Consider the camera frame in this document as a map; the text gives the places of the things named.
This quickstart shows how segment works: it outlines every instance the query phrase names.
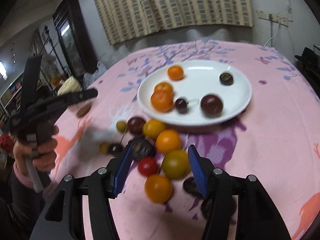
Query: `person's arm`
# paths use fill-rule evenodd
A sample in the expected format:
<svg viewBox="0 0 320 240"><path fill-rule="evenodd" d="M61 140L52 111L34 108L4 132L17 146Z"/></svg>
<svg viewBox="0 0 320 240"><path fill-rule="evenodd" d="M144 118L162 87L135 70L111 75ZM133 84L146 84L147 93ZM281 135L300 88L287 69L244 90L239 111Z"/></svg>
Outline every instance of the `person's arm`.
<svg viewBox="0 0 320 240"><path fill-rule="evenodd" d="M55 139L50 139L38 147L42 155L33 160L33 165L39 170L50 172L55 167L56 154L54 149L58 145ZM31 146L17 141L14 145L13 154L15 163L13 165L11 178L12 211L13 219L19 228L31 234L34 225L44 207L42 193L33 190L33 184L28 176L28 170L24 162L24 155L31 153Z"/></svg>

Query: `plate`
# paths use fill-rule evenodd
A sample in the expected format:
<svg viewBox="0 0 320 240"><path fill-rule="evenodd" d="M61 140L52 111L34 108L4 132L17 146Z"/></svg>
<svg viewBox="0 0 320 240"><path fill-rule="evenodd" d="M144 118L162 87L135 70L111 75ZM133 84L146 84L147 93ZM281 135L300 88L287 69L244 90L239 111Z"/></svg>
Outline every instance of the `plate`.
<svg viewBox="0 0 320 240"><path fill-rule="evenodd" d="M138 103L143 111L152 118L167 124L179 126L206 126L225 122L240 114L252 97L252 86L248 78L238 69L228 64L212 60L190 60L178 62L184 70L184 78L171 81L167 75L170 66L161 68L149 75L138 89ZM233 75L234 83L224 86L219 81L223 72ZM184 97L188 100L199 99L189 104L187 114L179 114L176 109L168 113L156 111L150 102L154 87L160 82L169 82L174 89L174 101ZM206 117L200 107L200 100L207 94L218 95L223 101L223 111L219 117Z"/></svg>

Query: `ceiling light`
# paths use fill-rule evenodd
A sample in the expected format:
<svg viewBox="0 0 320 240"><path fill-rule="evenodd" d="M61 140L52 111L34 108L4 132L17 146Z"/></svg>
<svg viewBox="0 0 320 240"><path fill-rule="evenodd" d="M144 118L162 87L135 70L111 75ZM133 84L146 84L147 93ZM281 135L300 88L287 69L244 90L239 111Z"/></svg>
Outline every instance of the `ceiling light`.
<svg viewBox="0 0 320 240"><path fill-rule="evenodd" d="M65 34L66 31L69 30L69 28L70 28L70 25L68 25L68 26L61 32L61 36L62 36L63 34Z"/></svg>
<svg viewBox="0 0 320 240"><path fill-rule="evenodd" d="M0 62L0 73L3 76L4 80L7 79L7 71L5 70L2 62Z"/></svg>

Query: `floral tablecloth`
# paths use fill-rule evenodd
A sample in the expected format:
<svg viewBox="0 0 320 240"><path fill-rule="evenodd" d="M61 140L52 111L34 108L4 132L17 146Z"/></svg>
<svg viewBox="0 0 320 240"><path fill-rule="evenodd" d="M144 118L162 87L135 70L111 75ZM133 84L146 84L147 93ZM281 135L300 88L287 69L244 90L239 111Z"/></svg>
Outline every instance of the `floral tablecloth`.
<svg viewBox="0 0 320 240"><path fill-rule="evenodd" d="M148 48L115 64L92 86L99 95L87 116L66 111L57 121L57 165L51 178L87 176L105 167L111 155L99 153L103 141L119 142L116 122L147 116L136 101L139 84L169 64L202 58L230 64L246 74L253 97L246 111L209 134L181 134L184 147L195 144L202 156L230 175L255 174L277 206L292 239L300 239L320 210L320 100L302 74L274 48L224 41L196 41ZM128 134L124 144L131 138ZM110 205L122 240L201 239L205 220L201 201L174 181L167 204L144 194L145 178L134 163L124 191ZM92 239L84 201L86 239ZM236 226L231 223L229 239Z"/></svg>

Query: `red tomato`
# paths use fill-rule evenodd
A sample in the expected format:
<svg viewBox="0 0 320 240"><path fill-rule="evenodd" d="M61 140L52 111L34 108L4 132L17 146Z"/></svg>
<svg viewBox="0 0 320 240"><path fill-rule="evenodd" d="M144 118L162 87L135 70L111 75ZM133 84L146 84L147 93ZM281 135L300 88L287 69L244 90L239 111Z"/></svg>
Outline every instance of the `red tomato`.
<svg viewBox="0 0 320 240"><path fill-rule="evenodd" d="M145 157L138 163L138 171L141 175L149 177L158 173L159 166L153 158Z"/></svg>

